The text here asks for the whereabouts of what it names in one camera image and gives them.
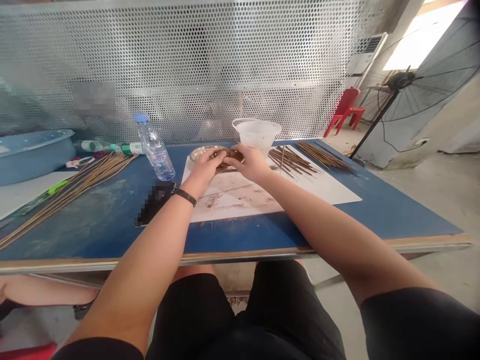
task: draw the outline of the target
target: blue plastic basin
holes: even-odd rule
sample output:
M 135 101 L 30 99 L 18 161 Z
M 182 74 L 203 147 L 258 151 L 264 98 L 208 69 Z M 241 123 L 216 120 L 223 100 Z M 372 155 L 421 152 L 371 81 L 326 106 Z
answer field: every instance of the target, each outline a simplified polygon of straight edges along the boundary
M 47 130 L 0 137 L 0 185 L 51 173 L 75 157 L 72 130 Z

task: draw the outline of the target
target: perforated metal panel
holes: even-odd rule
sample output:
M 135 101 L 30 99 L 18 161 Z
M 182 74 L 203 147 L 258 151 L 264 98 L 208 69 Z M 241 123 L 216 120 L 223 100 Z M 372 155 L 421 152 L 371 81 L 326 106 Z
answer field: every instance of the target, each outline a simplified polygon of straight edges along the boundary
M 0 133 L 71 128 L 168 144 L 231 140 L 231 121 L 322 136 L 376 0 L 73 1 L 0 7 Z

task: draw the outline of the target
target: bundle of sticks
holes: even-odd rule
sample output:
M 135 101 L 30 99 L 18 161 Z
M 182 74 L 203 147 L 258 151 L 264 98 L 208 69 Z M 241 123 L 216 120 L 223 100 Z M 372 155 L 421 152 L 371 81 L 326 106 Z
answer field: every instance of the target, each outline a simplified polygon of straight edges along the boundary
M 350 167 L 350 165 L 344 163 L 339 158 L 323 152 L 318 147 L 315 147 L 308 142 L 299 141 L 296 142 L 295 145 L 297 145 L 300 150 L 302 150 L 305 154 L 307 154 L 309 157 L 311 157 L 313 160 L 315 160 L 317 163 L 319 163 L 326 169 L 331 170 L 331 168 L 335 168 L 337 170 L 345 171 L 351 174 L 357 173 L 352 167 Z
M 48 204 L 37 214 L 32 216 L 18 229 L 0 240 L 0 251 L 51 217 L 60 209 L 64 208 L 86 191 L 116 176 L 136 157 L 137 155 L 130 157 L 112 152 L 108 156 L 82 168 L 71 177 L 70 180 L 68 180 L 67 185 L 45 199 L 48 201 Z
M 280 171 L 285 170 L 285 173 L 293 179 L 295 179 L 293 177 L 293 175 L 296 175 L 295 173 L 306 174 L 315 178 L 313 173 L 321 174 L 323 172 L 320 168 L 314 168 L 310 162 L 302 159 L 285 145 L 271 149 L 268 152 L 268 157 L 279 167 Z

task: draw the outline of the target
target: red plastic chair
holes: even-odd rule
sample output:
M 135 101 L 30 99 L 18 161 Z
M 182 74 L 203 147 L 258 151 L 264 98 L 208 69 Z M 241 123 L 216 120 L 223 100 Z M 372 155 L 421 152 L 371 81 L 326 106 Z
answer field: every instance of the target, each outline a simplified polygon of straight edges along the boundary
M 0 352 L 1 360 L 50 360 L 57 349 L 57 344 L 51 342 L 44 346 Z
M 352 105 L 357 101 L 357 98 L 360 95 L 360 90 L 351 87 L 346 89 L 341 98 L 340 102 L 338 103 L 338 106 L 335 111 L 335 115 L 333 115 L 333 118 L 331 119 L 331 123 L 328 126 L 328 129 L 325 132 L 325 135 L 323 136 L 326 138 L 329 134 L 330 131 L 333 129 L 333 127 L 336 125 L 336 134 L 337 135 L 342 128 L 342 125 L 344 124 L 345 119 L 349 116 L 352 115 L 350 122 L 348 123 L 349 126 L 353 125 L 352 130 L 355 130 L 357 128 L 357 125 L 359 124 L 362 115 L 364 114 L 365 109 L 363 107 L 352 107 Z

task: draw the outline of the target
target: small bottle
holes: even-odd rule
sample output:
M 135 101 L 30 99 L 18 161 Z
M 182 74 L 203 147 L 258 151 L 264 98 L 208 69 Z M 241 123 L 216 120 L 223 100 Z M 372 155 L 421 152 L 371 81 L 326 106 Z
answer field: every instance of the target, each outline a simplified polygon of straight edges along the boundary
M 110 150 L 116 152 L 117 154 L 123 154 L 127 156 L 145 155 L 142 149 L 141 142 L 124 142 L 121 144 L 111 144 Z
M 150 125 L 148 115 L 138 113 L 133 115 L 133 118 L 138 127 L 141 148 L 153 167 L 157 178 L 162 181 L 173 179 L 175 177 L 175 169 L 169 153 L 159 133 Z
M 83 141 L 75 141 L 73 143 L 76 150 L 78 152 L 85 152 L 85 153 L 94 153 L 97 151 L 108 151 L 109 146 L 103 145 L 100 141 L 97 140 L 83 140 Z

